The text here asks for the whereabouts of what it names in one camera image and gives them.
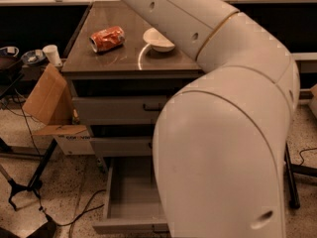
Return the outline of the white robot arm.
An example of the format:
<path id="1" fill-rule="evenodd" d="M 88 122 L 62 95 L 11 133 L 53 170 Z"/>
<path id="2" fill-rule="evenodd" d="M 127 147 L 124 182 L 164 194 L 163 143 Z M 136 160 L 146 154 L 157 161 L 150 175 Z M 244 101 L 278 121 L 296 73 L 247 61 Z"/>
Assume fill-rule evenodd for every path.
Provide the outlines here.
<path id="1" fill-rule="evenodd" d="M 172 238 L 286 238 L 283 166 L 299 99 L 288 49 L 222 0 L 122 0 L 197 62 L 153 139 Z"/>

